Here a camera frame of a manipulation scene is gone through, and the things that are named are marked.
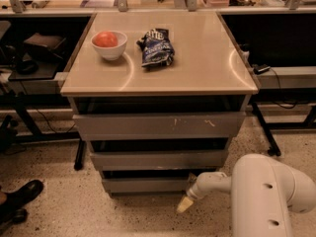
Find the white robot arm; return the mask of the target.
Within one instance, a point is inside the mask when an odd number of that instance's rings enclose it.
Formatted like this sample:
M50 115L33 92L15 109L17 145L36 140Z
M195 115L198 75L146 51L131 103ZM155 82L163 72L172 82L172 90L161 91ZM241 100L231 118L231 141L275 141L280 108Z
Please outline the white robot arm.
M316 185L309 176L260 154L241 157L230 176L203 172L193 178L177 211L213 191L231 195L233 237L293 237L289 214L316 207Z

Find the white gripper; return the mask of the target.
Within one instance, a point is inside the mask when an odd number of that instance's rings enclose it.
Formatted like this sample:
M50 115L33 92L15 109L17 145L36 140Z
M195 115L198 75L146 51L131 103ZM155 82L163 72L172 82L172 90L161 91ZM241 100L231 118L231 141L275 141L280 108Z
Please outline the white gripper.
M228 177L222 172L203 172L199 174L186 191L177 206L177 212L189 209L195 200L202 199L213 191L228 192Z

